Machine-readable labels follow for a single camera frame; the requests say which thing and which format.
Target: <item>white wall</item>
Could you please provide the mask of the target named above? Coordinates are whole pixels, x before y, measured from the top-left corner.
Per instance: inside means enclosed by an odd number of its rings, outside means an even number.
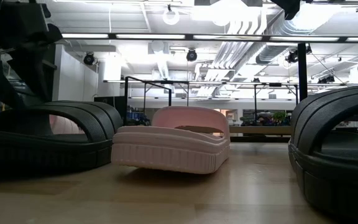
[[[119,83],[105,83],[106,62],[100,62],[98,67],[98,96],[119,96]]]
[[[56,45],[53,100],[93,101],[98,74]]]

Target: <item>black pole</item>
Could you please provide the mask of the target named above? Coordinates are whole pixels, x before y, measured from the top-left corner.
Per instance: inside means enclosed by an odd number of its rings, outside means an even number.
[[[144,97],[143,97],[143,117],[146,110],[146,83],[144,83]]]
[[[127,110],[128,110],[128,81],[129,77],[125,77],[125,90],[124,90],[124,100],[125,100],[125,115],[123,117],[124,126],[127,125]]]
[[[306,44],[298,44],[298,76],[300,101],[308,97],[308,67],[306,65]]]
[[[256,95],[257,95],[257,93],[256,93],[256,86],[257,85],[254,85],[254,100],[255,100],[255,124],[256,124],[256,121],[258,120],[258,117],[257,117],[257,107],[256,107]]]
[[[295,101],[296,105],[298,105],[298,85],[295,85]]]
[[[169,89],[168,91],[169,97],[168,97],[168,106],[172,105],[172,90]]]
[[[190,84],[187,83],[187,106],[189,106],[189,89],[190,89]]]

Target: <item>wooden floor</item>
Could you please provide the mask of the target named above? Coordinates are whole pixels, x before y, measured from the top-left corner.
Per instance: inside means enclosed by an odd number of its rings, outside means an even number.
[[[211,175],[118,167],[0,173],[0,223],[333,223],[302,197],[286,144],[234,143]]]

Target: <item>slide sandal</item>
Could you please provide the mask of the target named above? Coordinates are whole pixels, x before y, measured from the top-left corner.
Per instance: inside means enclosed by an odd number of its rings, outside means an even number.
[[[51,102],[0,113],[0,166],[84,170],[109,163],[113,127],[120,127],[122,121],[111,117],[118,114],[112,112],[115,108],[97,104]],[[69,119],[83,134],[54,134],[51,116]]]

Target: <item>security camera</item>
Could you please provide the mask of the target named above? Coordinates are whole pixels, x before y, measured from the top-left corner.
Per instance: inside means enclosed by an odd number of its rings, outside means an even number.
[[[197,60],[196,50],[195,49],[189,49],[189,52],[187,53],[186,59],[189,62],[194,62],[195,60]]]
[[[84,63],[85,65],[94,65],[96,63],[96,59],[93,56],[93,52],[87,52],[84,57]]]

